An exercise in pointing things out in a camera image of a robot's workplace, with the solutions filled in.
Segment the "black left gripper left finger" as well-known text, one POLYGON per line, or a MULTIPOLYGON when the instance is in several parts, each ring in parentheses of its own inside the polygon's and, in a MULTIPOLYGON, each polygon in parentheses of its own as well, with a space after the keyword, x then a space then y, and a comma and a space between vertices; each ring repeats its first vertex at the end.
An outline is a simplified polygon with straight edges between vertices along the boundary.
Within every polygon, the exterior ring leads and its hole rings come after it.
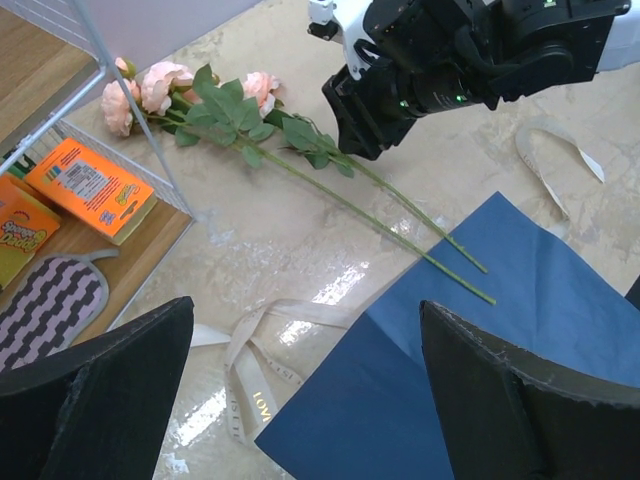
POLYGON ((179 297, 2 373, 2 478, 152 478, 193 328, 179 297))

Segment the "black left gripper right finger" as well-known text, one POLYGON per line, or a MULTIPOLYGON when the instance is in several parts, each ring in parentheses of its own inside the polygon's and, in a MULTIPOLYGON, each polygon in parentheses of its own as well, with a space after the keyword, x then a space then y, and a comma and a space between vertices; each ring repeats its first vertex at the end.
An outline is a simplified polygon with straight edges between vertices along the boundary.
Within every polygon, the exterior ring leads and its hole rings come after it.
POLYGON ((639 391, 544 359, 431 301, 422 353, 457 479, 636 479, 639 391))

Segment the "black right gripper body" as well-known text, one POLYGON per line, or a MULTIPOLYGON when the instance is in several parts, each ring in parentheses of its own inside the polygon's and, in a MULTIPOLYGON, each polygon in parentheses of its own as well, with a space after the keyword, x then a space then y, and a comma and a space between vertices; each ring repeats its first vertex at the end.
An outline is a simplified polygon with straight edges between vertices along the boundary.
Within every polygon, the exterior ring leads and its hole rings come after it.
POLYGON ((339 150, 375 160, 425 116, 496 108, 499 24, 497 1, 372 1, 364 29, 379 58, 359 81, 345 61, 322 87, 339 150))

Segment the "blue wrapping paper sheet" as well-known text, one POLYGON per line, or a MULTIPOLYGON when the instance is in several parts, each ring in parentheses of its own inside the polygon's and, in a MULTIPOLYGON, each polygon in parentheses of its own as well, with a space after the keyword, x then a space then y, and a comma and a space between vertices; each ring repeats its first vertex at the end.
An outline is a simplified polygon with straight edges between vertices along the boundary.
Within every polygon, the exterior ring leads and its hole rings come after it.
POLYGON ((495 194, 455 231, 481 274, 446 244, 438 259, 495 299, 419 262, 351 325, 258 436, 298 479, 457 479, 422 353, 420 305, 435 302, 534 354, 639 391, 639 311, 567 244, 495 194))

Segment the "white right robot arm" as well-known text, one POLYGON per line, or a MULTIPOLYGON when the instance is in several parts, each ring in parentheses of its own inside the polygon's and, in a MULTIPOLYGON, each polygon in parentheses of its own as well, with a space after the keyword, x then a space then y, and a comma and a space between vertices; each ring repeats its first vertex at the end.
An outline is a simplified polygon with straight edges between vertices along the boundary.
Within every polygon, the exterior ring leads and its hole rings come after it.
POLYGON ((322 88, 339 149, 367 160, 425 116, 495 110, 639 59, 635 1, 312 1, 308 15, 345 58, 322 88))

